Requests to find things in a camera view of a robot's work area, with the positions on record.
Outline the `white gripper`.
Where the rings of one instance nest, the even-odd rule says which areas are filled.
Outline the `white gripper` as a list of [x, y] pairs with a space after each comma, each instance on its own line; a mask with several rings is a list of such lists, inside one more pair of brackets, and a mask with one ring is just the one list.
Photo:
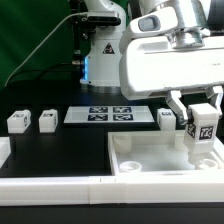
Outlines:
[[201, 48], [173, 49], [165, 37], [132, 41], [119, 65], [122, 94], [129, 100], [165, 96], [180, 125], [188, 122], [182, 94], [202, 92], [219, 114], [224, 95], [224, 37], [204, 39]]

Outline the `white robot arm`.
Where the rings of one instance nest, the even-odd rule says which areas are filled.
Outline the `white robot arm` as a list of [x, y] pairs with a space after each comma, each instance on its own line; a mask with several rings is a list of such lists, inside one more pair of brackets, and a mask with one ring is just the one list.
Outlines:
[[129, 100], [164, 97], [179, 122], [193, 111], [180, 98], [204, 92], [220, 111], [224, 89], [224, 0], [84, 0], [93, 27], [81, 82], [119, 88]]

